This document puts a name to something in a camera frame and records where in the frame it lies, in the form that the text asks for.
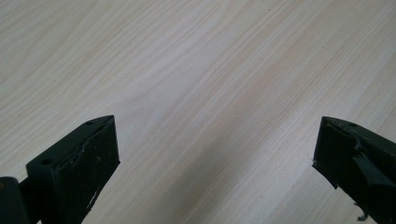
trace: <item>wooden table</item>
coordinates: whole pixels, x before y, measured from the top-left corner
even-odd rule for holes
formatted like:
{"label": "wooden table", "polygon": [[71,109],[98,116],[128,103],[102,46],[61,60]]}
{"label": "wooden table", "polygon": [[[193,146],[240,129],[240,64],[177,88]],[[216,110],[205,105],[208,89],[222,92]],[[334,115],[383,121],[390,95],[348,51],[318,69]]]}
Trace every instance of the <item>wooden table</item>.
{"label": "wooden table", "polygon": [[109,114],[84,223],[357,223],[312,158],[322,116],[396,141],[396,2],[1,1],[0,175]]}

